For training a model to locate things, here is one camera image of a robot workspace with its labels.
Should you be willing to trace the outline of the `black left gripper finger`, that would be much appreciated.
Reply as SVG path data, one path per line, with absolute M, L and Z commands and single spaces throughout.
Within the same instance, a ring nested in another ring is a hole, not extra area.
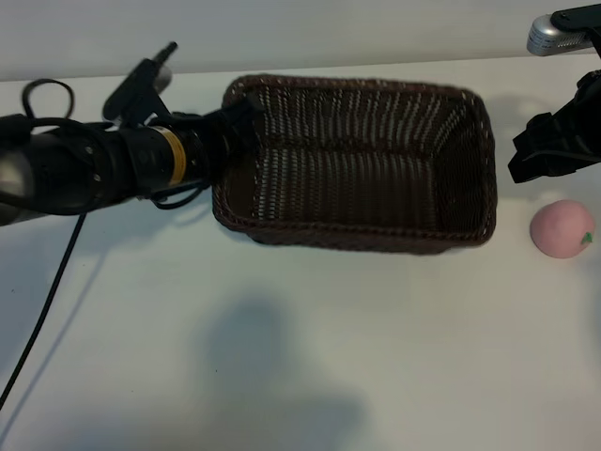
M 234 118 L 221 116 L 221 127 L 224 158 L 256 151 L 256 133 L 252 116 Z
M 257 95 L 251 92 L 234 101 L 229 112 L 233 117 L 258 117 L 264 113 L 264 107 Z

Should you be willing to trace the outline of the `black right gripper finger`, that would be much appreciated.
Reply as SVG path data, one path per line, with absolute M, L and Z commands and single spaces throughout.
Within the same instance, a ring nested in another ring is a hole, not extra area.
M 570 154 L 560 150 L 518 150 L 508 163 L 514 183 L 541 177 L 561 177 L 570 173 Z
M 535 155 L 561 149 L 561 137 L 555 117 L 543 113 L 533 117 L 526 129 L 513 139 L 518 158 L 533 158 Z

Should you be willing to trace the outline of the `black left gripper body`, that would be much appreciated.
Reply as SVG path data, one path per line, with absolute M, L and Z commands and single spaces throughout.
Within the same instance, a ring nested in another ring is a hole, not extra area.
M 184 119 L 187 155 L 184 180 L 216 182 L 223 175 L 231 154 L 229 112 L 221 108 L 203 116 L 186 114 Z

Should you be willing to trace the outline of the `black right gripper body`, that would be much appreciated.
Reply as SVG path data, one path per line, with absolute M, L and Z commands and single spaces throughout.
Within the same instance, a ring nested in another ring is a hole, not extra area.
M 600 163 L 600 94 L 577 93 L 537 122 L 543 175 L 562 177 Z

